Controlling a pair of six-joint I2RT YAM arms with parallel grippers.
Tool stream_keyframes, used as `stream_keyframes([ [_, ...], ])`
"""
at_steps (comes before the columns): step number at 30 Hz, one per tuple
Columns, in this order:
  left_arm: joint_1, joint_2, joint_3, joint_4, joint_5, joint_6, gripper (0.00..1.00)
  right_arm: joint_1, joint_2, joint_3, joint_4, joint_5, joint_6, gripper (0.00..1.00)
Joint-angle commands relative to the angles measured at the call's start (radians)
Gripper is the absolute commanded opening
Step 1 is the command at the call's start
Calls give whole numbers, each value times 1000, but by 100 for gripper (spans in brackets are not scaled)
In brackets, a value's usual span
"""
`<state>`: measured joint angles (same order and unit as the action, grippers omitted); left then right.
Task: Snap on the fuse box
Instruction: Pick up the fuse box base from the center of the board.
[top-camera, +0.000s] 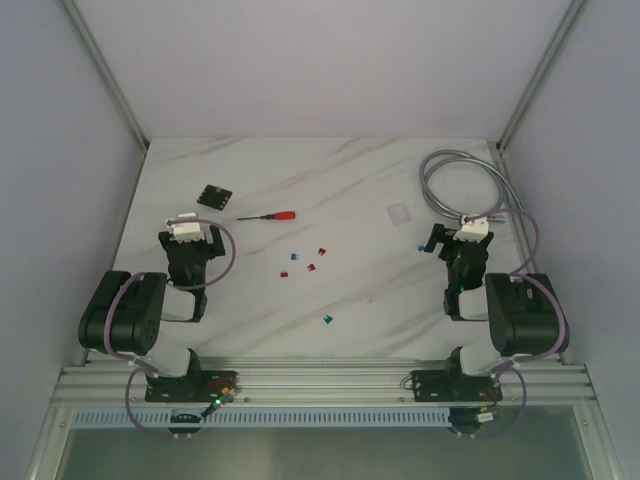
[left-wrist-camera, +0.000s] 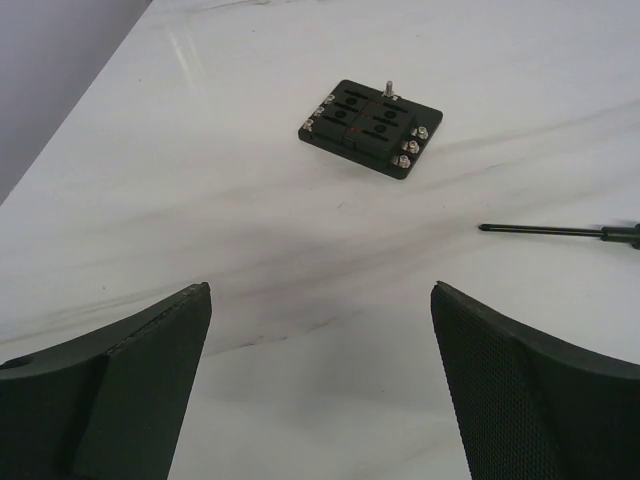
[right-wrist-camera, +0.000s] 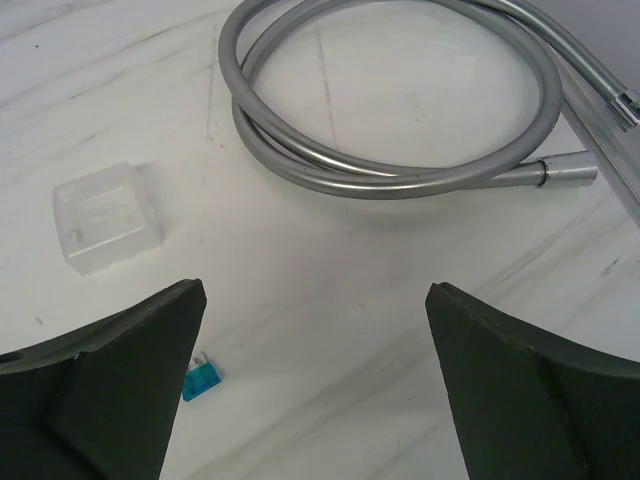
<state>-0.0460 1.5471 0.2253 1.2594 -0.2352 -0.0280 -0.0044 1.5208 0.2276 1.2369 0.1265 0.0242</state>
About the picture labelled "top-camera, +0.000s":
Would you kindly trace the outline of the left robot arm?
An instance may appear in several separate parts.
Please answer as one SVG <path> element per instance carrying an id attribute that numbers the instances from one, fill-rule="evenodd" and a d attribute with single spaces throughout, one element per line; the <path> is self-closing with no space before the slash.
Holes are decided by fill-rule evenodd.
<path id="1" fill-rule="evenodd" d="M 146 376 L 146 399 L 192 402 L 204 394 L 196 352 L 161 331 L 164 323 L 198 323 L 208 298 L 209 261 L 224 256 L 220 229 L 198 222 L 158 234 L 168 272 L 107 271 L 78 327 L 80 345 L 131 363 Z"/>

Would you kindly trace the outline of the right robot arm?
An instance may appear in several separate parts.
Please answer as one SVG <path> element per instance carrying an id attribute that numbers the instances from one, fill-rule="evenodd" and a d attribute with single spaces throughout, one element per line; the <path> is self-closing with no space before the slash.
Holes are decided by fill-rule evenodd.
<path id="1" fill-rule="evenodd" d="M 570 330 L 555 291 L 544 274 L 488 273 L 488 247 L 493 233 L 463 226 L 435 224 L 424 250 L 442 248 L 448 284 L 445 314 L 453 321 L 485 322 L 488 332 L 455 348 L 445 362 L 444 390 L 464 399 L 485 379 L 521 361 L 562 353 Z"/>

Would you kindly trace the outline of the black fuse box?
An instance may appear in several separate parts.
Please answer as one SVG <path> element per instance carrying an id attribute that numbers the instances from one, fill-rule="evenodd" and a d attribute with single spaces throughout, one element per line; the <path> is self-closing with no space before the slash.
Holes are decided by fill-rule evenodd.
<path id="1" fill-rule="evenodd" d="M 197 203 L 211 209 L 223 211 L 231 197 L 231 191 L 208 184 L 198 196 Z"/>

